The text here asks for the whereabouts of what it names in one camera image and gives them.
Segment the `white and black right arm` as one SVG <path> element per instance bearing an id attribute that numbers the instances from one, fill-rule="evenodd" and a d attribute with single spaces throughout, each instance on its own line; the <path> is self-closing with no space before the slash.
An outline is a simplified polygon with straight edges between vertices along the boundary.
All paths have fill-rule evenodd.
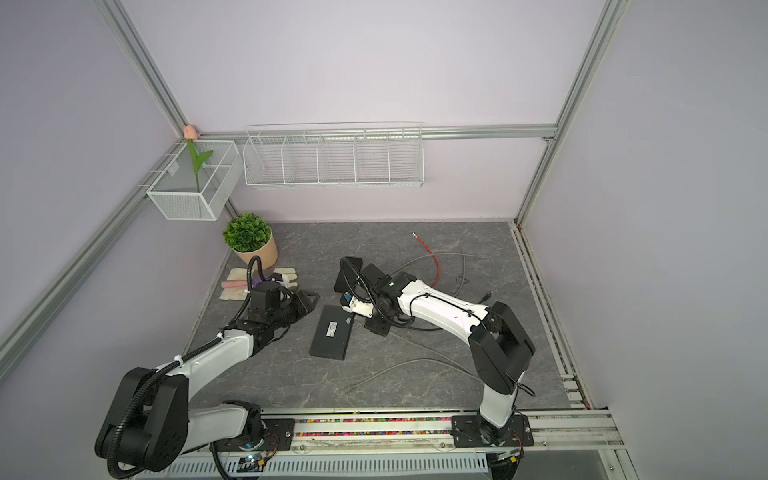
<path id="1" fill-rule="evenodd" d="M 523 377 L 536 347 L 508 305 L 464 301 L 407 272 L 386 275 L 373 264 L 360 270 L 349 257 L 340 259 L 338 279 L 345 287 L 341 307 L 363 317 L 369 331 L 385 337 L 393 328 L 410 329 L 423 320 L 468 346 L 483 395 L 475 416 L 452 419 L 458 447 L 527 445 L 516 400 L 521 391 L 534 394 Z"/>

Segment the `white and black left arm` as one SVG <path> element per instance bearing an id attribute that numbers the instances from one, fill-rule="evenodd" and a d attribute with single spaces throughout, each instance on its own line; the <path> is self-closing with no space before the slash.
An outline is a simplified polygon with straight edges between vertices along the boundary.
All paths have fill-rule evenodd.
<path id="1" fill-rule="evenodd" d="M 178 456 L 230 440 L 268 459 L 280 438 L 262 420 L 260 406 L 231 400 L 192 409 L 190 400 L 231 367 L 282 339 L 311 313 L 319 294 L 295 290 L 263 273 L 260 257 L 246 269 L 248 291 L 234 317 L 204 345 L 154 369 L 137 367 L 122 378 L 94 450 L 114 479 L 158 472 Z"/>

